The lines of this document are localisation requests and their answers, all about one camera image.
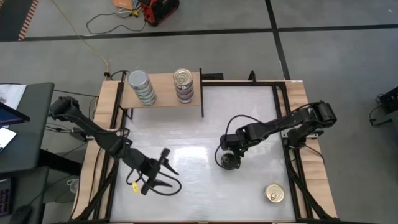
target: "silver can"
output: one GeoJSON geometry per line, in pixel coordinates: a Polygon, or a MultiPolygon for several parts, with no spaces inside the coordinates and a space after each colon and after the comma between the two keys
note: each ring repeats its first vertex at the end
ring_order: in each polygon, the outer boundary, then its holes
{"type": "Polygon", "coordinates": [[[155,90],[153,89],[149,76],[145,71],[133,71],[130,73],[128,81],[139,101],[143,105],[150,106],[156,102],[155,90]]]}
{"type": "Polygon", "coordinates": [[[175,91],[181,103],[190,103],[193,100],[193,76],[184,68],[178,69],[173,75],[175,91]]]}
{"type": "Polygon", "coordinates": [[[279,184],[270,184],[265,189],[264,194],[268,200],[274,203],[281,202],[285,197],[285,192],[279,184]]]}
{"type": "Polygon", "coordinates": [[[193,85],[193,78],[191,71],[181,68],[174,72],[174,85],[180,90],[189,89],[193,85]]]}

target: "white table surface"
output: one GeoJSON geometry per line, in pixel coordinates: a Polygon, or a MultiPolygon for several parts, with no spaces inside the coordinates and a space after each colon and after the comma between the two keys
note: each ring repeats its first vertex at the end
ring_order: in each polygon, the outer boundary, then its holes
{"type": "MultiPolygon", "coordinates": [[[[170,165],[180,173],[182,190],[164,197],[151,191],[136,194],[126,177],[130,171],[119,165],[111,221],[292,221],[294,210],[286,173],[280,134],[273,134],[245,153],[238,170],[227,171],[215,164],[214,152],[228,121],[246,114],[263,122],[276,119],[275,103],[268,86],[205,86],[205,117],[200,107],[141,108],[127,120],[132,146],[148,157],[158,159],[162,149],[171,150],[170,165]],[[277,183],[285,191],[280,203],[264,196],[264,189],[277,183]]],[[[252,123],[237,118],[228,133],[252,123]]],[[[217,158],[225,153],[219,150],[217,158]]],[[[173,175],[166,168],[166,174],[173,175]]],[[[133,173],[130,182],[137,179],[133,173]]],[[[173,188],[157,187],[173,192],[177,183],[158,175],[173,188]]]]}

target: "red power tool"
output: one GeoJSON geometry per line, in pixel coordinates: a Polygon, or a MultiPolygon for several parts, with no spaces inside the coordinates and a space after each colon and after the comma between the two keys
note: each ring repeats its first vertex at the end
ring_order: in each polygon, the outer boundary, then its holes
{"type": "Polygon", "coordinates": [[[180,5],[180,0],[139,0],[145,21],[157,26],[180,5]]]}

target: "yellow cable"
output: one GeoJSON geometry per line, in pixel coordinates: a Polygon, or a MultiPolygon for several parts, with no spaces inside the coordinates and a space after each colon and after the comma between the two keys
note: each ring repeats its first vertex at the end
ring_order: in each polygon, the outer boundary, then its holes
{"type": "Polygon", "coordinates": [[[98,53],[98,51],[92,47],[90,44],[87,43],[87,41],[85,41],[83,38],[80,37],[80,35],[77,33],[77,31],[75,30],[74,26],[72,25],[72,23],[69,21],[68,17],[63,13],[63,11],[58,7],[57,3],[55,3],[54,0],[51,0],[51,2],[54,4],[55,7],[57,7],[57,9],[61,12],[61,14],[64,16],[64,18],[67,20],[67,22],[69,23],[70,27],[72,27],[74,33],[76,34],[76,36],[83,41],[89,48],[91,48],[93,50],[93,52],[98,55],[99,57],[101,57],[101,59],[105,62],[106,65],[106,72],[109,72],[109,64],[106,61],[106,59],[100,54],[98,53]]]}

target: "gray floor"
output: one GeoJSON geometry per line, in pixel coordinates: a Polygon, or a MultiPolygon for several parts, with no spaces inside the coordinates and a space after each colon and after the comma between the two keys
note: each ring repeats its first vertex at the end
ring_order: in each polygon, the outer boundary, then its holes
{"type": "MultiPolygon", "coordinates": [[[[110,1],[58,0],[79,34],[88,34],[85,22],[102,12],[112,12],[110,1]]],[[[279,27],[352,26],[397,23],[398,2],[393,0],[327,1],[272,0],[279,27]]],[[[140,19],[123,21],[140,26],[140,19]]],[[[120,21],[100,19],[90,26],[100,32],[120,21]]],[[[263,0],[182,0],[175,14],[158,27],[143,32],[176,30],[247,29],[270,27],[263,0]]],[[[49,0],[39,6],[28,37],[73,35],[49,0]]],[[[398,140],[389,125],[370,127],[369,111],[377,94],[398,84],[398,30],[356,30],[281,33],[292,79],[304,80],[310,101],[329,101],[337,124],[321,137],[322,153],[338,216],[343,220],[397,223],[398,140]]],[[[90,40],[109,60],[111,71],[136,68],[148,72],[173,72],[180,67],[223,72],[228,79],[283,79],[271,33],[191,35],[90,40]]],[[[54,82],[61,90],[96,95],[103,80],[103,62],[79,40],[0,43],[2,82],[54,82]]],[[[90,98],[76,96],[84,113],[90,98]]],[[[65,153],[80,144],[70,136],[46,133],[43,148],[65,153]]],[[[72,159],[81,160],[83,149],[72,159]]],[[[64,174],[51,173],[49,182],[64,174]]],[[[53,200],[65,183],[46,195],[53,200]]],[[[73,195],[65,195],[66,202],[73,195]]],[[[44,223],[65,220],[71,203],[51,206],[44,223]]]]}

